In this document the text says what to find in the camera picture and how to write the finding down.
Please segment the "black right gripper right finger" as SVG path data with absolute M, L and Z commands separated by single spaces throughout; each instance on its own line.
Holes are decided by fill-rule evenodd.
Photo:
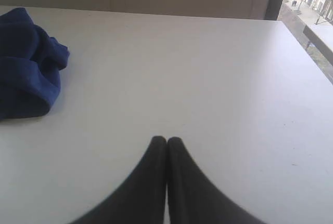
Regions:
M 171 223 L 262 223 L 224 195 L 201 171 L 179 137 L 168 140 Z

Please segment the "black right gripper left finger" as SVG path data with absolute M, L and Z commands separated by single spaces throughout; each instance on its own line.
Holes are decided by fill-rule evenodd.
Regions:
M 140 162 L 104 201 L 73 223 L 163 223 L 167 141 L 154 136 Z

